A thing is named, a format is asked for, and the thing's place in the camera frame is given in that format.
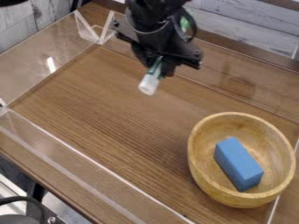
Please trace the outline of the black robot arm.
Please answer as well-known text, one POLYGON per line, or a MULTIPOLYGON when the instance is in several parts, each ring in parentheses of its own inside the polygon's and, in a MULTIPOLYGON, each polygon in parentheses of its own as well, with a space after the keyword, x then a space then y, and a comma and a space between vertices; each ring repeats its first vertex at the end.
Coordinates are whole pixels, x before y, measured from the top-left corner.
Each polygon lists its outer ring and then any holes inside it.
POLYGON ((125 17, 114 21, 117 37, 151 68, 161 66, 161 75, 173 77, 181 65, 201 69, 203 51, 193 42, 198 25, 185 9, 191 0, 126 0, 125 17))

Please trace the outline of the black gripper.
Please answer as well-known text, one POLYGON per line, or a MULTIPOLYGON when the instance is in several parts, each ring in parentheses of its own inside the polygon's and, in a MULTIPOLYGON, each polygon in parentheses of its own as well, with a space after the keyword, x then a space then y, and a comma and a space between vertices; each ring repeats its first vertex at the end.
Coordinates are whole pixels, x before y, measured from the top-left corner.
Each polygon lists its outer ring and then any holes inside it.
POLYGON ((133 52, 147 68, 154 65, 158 57, 163 56, 162 76, 165 78, 174 76, 175 68, 181 65, 199 69, 203 51, 193 42, 198 27, 191 14, 187 11, 178 11, 157 25, 155 29, 138 26, 127 12, 114 21, 114 30, 117 37, 131 44, 133 52))

